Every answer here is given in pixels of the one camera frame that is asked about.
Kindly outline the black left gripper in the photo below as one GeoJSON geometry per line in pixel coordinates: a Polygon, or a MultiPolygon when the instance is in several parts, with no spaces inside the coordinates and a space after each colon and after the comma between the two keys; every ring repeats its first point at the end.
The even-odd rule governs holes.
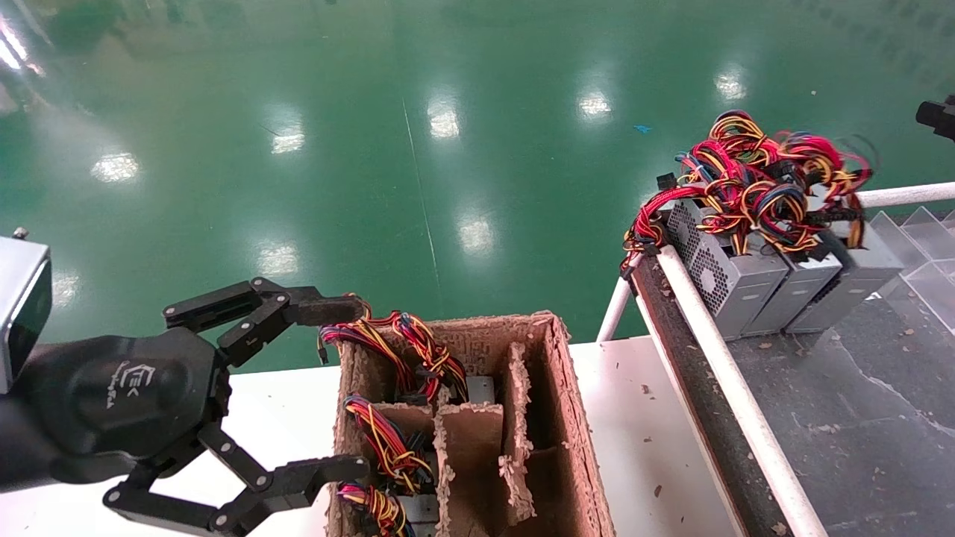
{"type": "Polygon", "coordinates": [[[46,472],[69,485],[129,474],[103,497],[107,509],[195,536],[248,536],[270,516],[308,509],[328,483],[367,477],[368,459],[325,456],[267,471],[219,425],[231,394],[225,365],[242,367],[293,325],[351,323],[365,311],[356,295],[327,297],[314,286],[284,288],[256,277],[167,306],[171,330],[157,336],[100,336],[35,350],[30,416],[51,445],[46,472]],[[232,321],[218,349],[195,334],[232,321]],[[242,480],[234,500],[209,506],[152,492],[160,477],[204,450],[242,480]]]}

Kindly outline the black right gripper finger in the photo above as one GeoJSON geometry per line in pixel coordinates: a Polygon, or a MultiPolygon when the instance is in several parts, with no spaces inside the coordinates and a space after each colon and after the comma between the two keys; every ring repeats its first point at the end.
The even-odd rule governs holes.
{"type": "Polygon", "coordinates": [[[936,136],[955,140],[954,127],[955,95],[946,96],[943,102],[923,101],[918,106],[916,121],[933,129],[936,136]]]}

